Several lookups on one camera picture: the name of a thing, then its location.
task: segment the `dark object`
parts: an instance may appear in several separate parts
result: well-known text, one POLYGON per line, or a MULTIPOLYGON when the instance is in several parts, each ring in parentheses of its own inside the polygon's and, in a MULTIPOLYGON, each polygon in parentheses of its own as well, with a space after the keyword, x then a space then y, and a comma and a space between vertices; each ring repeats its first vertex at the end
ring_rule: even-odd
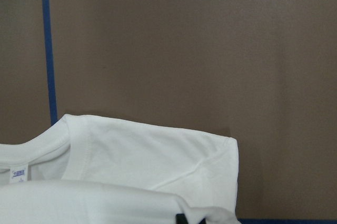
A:
MULTIPOLYGON (((185 214, 183 213, 178 213, 175 216, 175 223, 176 224, 189 224, 188 221, 186 220, 185 214)), ((203 219, 199 224, 206 224, 206 220, 203 219)))

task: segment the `blue tape strip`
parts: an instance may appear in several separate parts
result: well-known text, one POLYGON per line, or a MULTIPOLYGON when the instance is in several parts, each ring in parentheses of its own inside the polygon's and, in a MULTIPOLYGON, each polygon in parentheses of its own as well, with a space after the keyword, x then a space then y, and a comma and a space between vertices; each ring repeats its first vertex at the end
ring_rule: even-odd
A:
POLYGON ((337 220, 239 219, 242 224, 337 224, 337 220))
POLYGON ((46 62, 47 62, 49 112, 51 116, 51 124, 53 125, 57 122, 57 106, 56 106, 53 46, 52 46, 52 31, 51 31, 49 0, 42 0, 42 8, 43 8, 44 41, 45 41, 46 62))

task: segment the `white t-shirt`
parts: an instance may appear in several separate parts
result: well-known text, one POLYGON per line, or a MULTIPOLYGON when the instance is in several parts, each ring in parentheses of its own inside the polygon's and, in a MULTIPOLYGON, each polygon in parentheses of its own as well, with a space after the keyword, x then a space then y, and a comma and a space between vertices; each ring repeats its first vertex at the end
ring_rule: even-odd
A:
POLYGON ((191 207, 234 213, 236 140, 93 115, 64 115, 20 145, 0 145, 0 185, 28 164, 28 180, 80 180, 168 192, 191 207))
POLYGON ((1 224, 240 224, 222 208, 190 208, 179 196, 74 180, 28 181, 0 187, 1 224))

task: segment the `white fabric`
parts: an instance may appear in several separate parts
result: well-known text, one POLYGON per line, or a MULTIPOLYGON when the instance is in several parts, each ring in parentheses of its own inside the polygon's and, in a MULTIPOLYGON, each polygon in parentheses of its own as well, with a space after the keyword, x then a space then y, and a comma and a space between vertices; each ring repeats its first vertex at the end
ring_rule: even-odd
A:
POLYGON ((29 180, 102 182, 176 194, 191 207, 235 211, 238 151, 229 137, 64 115, 31 141, 0 145, 0 185, 8 184, 10 167, 24 164, 29 180))
POLYGON ((190 208, 172 194, 98 182, 29 181, 0 187, 2 224, 175 224, 185 213, 189 224, 239 223, 221 208, 190 208))

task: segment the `folded t-shirt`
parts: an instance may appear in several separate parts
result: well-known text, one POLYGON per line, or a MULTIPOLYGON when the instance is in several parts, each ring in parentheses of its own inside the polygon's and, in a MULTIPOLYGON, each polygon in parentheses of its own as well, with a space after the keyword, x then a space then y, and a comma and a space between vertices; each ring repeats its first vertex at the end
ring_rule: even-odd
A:
POLYGON ((0 145, 0 185, 10 168, 28 165, 28 180, 80 180, 168 192, 191 207, 234 213, 236 140, 197 130, 64 115, 20 145, 0 145))
POLYGON ((99 182, 45 180, 0 187, 1 224, 238 224, 217 207, 191 208, 179 196, 99 182))

